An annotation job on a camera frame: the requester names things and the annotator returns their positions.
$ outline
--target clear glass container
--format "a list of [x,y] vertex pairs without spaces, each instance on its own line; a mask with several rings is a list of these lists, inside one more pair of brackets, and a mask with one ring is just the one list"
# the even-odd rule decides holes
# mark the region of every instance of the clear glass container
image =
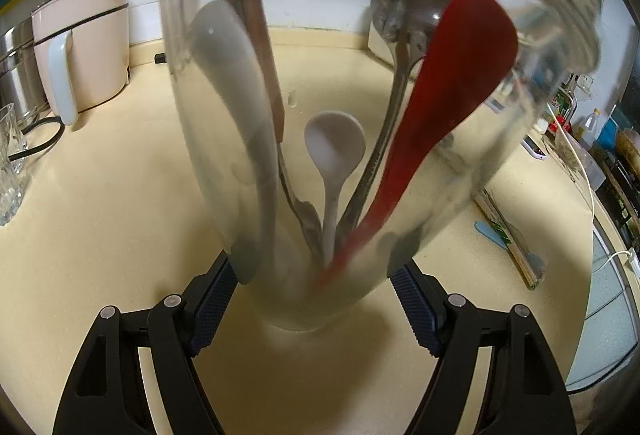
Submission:
[[[383,226],[327,280],[325,186],[305,126],[339,110],[364,129],[367,149],[340,193],[339,220],[388,107],[398,107],[397,127],[414,82],[397,76],[395,85],[408,87],[392,96],[391,70],[355,47],[366,47],[372,22],[369,43],[390,43],[400,70],[415,47],[428,51],[452,0],[226,1],[159,0],[167,61],[191,161],[236,274],[268,319],[288,329],[322,324],[415,255],[498,170],[564,73],[590,72],[598,60],[596,0],[495,0],[517,30],[513,67],[426,155]],[[386,168],[386,155],[380,160],[360,217]],[[341,237],[338,225],[337,253],[346,231]]]

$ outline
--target spatula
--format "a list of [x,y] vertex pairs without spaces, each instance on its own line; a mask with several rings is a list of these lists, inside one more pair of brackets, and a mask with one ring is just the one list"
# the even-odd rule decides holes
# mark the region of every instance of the spatula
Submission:
[[518,52],[495,0],[452,0],[443,12],[392,141],[376,196],[317,286],[331,282],[383,227],[431,149],[491,95]]

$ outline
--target white cable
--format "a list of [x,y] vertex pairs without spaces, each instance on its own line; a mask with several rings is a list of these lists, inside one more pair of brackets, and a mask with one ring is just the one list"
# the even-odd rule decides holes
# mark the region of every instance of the white cable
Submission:
[[562,138],[569,145],[569,148],[571,148],[571,151],[574,154],[575,160],[577,160],[578,161],[578,165],[580,165],[580,169],[582,170],[582,175],[584,175],[584,180],[587,182],[587,188],[589,189],[589,196],[591,198],[591,223],[593,224],[593,219],[596,216],[596,203],[595,203],[595,200],[593,199],[593,190],[591,189],[591,184],[589,184],[589,177],[587,177],[587,170],[584,169],[582,161],[580,161],[580,157],[578,157],[578,153],[575,151],[574,145],[571,144],[571,141],[569,141],[569,138],[566,136],[564,128],[562,128],[560,123],[558,123],[558,118],[556,118],[556,113],[555,113],[554,109],[551,108],[551,105],[549,105],[548,103],[546,104],[546,108],[549,109],[549,111],[551,112],[551,115],[554,117],[554,121],[556,122],[556,126],[558,127],[558,131],[562,134]]
[[616,256],[619,255],[626,255],[628,256],[629,259],[631,259],[631,253],[629,251],[616,251],[615,253],[613,253],[613,255],[609,256],[609,258],[607,258],[607,261],[605,263],[603,263],[601,266],[599,266],[599,268],[597,268],[595,271],[591,272],[591,275],[596,274],[598,271],[602,271],[602,269],[614,258],[616,258]]

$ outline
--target countertop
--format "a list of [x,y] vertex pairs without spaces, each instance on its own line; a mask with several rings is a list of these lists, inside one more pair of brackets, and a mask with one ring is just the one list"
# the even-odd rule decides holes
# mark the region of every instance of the countertop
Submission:
[[[320,85],[340,79],[345,87],[390,86],[389,70],[360,50],[274,52],[283,91],[302,83],[300,72]],[[42,435],[51,433],[68,372],[100,309],[142,309],[182,291],[209,269],[221,244],[191,168],[166,66],[133,69],[122,93],[81,114],[50,152],[28,161],[26,174],[24,202],[0,228],[0,384]],[[527,304],[566,376],[590,289],[589,206],[557,162],[533,159],[522,147],[490,188],[531,251],[548,262],[535,291],[508,254],[476,232],[474,222],[484,217],[474,203],[415,259],[476,306]],[[141,354],[156,428],[171,433],[149,351]],[[488,356],[481,349],[459,433],[474,426]],[[386,282],[311,333],[264,323],[240,287],[195,363],[229,434],[401,434],[435,359],[415,342]]]

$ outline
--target plastic bottle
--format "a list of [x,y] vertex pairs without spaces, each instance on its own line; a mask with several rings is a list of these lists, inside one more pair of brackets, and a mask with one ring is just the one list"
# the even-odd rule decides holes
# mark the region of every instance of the plastic bottle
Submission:
[[596,129],[598,128],[598,116],[600,111],[597,108],[591,112],[578,126],[578,132],[575,134],[575,139],[578,140],[580,146],[585,150],[590,149],[593,142],[596,140]]

